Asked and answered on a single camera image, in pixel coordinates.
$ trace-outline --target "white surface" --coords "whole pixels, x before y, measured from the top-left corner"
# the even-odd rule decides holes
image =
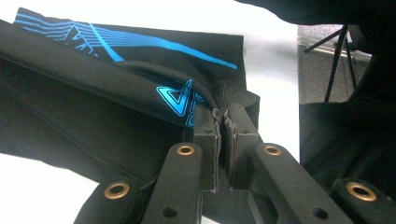
[[[299,159],[296,25],[232,0],[14,0],[0,19],[13,22],[18,7],[75,21],[243,35],[247,88],[262,98],[259,133]],[[41,163],[31,168],[35,162],[0,155],[0,223],[72,223],[96,184]]]

